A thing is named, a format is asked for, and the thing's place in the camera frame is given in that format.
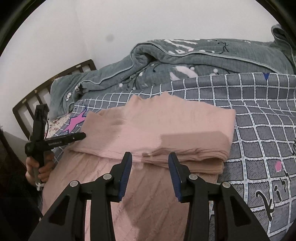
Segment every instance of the silver screw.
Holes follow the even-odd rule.
[[[195,174],[190,174],[190,175],[189,175],[189,178],[190,178],[191,180],[196,180],[196,179],[198,178],[198,176],[195,175]]]
[[[76,187],[77,185],[78,185],[78,182],[77,181],[70,182],[70,186],[71,187]]]
[[[103,176],[103,178],[104,178],[105,180],[109,180],[109,179],[111,179],[111,177],[112,177],[112,175],[109,174],[109,173],[107,173],[107,174],[105,174],[105,175]]]
[[[224,182],[224,183],[222,183],[222,186],[225,188],[230,188],[230,183]]]

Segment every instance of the wall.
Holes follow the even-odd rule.
[[[97,68],[150,39],[273,41],[277,23],[255,0],[76,0],[76,10]]]
[[[72,0],[47,0],[14,34],[0,57],[0,125],[25,159],[26,137],[12,108],[55,74],[89,59]]]

